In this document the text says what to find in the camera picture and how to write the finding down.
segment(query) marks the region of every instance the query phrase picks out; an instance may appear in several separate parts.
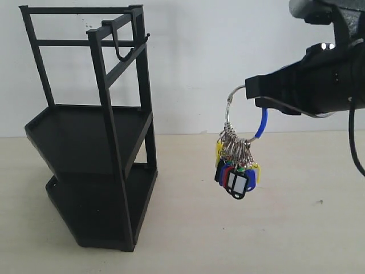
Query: key ring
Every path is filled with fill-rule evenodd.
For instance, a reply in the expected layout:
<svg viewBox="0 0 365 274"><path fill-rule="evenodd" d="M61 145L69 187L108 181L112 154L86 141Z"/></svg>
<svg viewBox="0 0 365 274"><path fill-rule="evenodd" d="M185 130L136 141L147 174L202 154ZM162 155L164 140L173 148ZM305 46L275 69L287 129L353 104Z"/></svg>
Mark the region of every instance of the key ring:
<svg viewBox="0 0 365 274"><path fill-rule="evenodd" d="M233 101L233 96L235 95L235 93L243 88L246 88L246 85L243 84L242 86L238 86L236 87L229 95L228 95L228 99L227 99L227 107L226 107L226 126L230 128L230 130L232 131L232 134L236 134L233 130L233 127L229 121L229 107L230 105L232 104L232 101ZM264 130L265 130L265 127L266 127L266 124L267 124L267 119L268 119L268 111L266 108L263 108L262 109L262 117L261 117L261 123L260 123L260 126L256 132L256 134L251 138L251 139L248 139L248 140L245 140L244 142L247 144L247 145L250 145L253 141L259 139L261 137L261 135L263 134Z"/></svg>

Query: black key tag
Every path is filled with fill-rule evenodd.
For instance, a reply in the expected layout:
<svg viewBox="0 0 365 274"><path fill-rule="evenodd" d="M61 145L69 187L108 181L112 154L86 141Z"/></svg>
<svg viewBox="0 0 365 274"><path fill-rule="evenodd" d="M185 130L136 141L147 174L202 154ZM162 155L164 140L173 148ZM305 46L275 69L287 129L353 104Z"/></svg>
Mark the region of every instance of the black key tag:
<svg viewBox="0 0 365 274"><path fill-rule="evenodd" d="M247 192L249 178L241 172L230 171L226 190L237 200L242 200Z"/></svg>
<svg viewBox="0 0 365 274"><path fill-rule="evenodd" d="M221 170L223 168L223 166L225 165L225 162L221 159L217 165L217 171L216 171L216 176L214 177L214 180L219 183L220 179L221 179Z"/></svg>

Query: shelf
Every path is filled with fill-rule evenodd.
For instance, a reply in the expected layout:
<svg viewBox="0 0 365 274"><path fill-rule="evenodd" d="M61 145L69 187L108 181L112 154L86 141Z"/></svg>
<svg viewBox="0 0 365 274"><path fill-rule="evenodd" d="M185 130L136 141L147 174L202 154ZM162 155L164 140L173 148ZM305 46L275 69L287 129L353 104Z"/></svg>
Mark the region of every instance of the shelf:
<svg viewBox="0 0 365 274"><path fill-rule="evenodd" d="M127 178L152 121L140 107L113 107L122 171ZM27 126L28 138L56 178L67 183L112 183L112 162L99 106L56 105Z"/></svg>
<svg viewBox="0 0 365 274"><path fill-rule="evenodd" d="M156 177L157 170L135 163L125 184L134 244ZM131 251L124 245L120 186L68 184L53 177L46 190L79 245Z"/></svg>

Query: black cable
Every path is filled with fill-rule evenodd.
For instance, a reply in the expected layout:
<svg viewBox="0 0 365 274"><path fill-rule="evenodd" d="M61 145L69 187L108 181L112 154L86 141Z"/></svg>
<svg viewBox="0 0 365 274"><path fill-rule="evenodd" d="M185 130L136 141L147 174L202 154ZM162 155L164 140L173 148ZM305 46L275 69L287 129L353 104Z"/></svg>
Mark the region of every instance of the black cable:
<svg viewBox="0 0 365 274"><path fill-rule="evenodd" d="M360 171L360 173L365 176L365 169L361 165L360 160L358 158L358 153L356 151L356 144L355 144L355 110L356 110L356 100L357 95L354 92L354 96L351 98L350 102L350 114L348 117L348 138L350 141L350 150L351 156L355 163L356 168Z"/></svg>

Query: black shelf rack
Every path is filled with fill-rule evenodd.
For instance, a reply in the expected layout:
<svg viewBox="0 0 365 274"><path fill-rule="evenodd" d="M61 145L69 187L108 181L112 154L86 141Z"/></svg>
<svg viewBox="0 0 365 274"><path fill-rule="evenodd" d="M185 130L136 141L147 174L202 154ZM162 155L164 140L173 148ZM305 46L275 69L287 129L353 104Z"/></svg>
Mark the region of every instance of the black shelf rack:
<svg viewBox="0 0 365 274"><path fill-rule="evenodd" d="M143 6L19 7L48 107L25 126L30 142L54 176L47 193L82 247L132 252L157 178L157 160ZM86 32L87 40L40 40L31 14L121 14ZM131 22L133 40L117 29ZM104 40L112 35L113 40ZM83 46L91 50L101 106L56 104L40 46ZM114 47L119 63L109 72L102 47ZM130 47L125 57L120 47ZM110 86L136 62L141 105L112 106ZM135 163L145 141L146 163Z"/></svg>

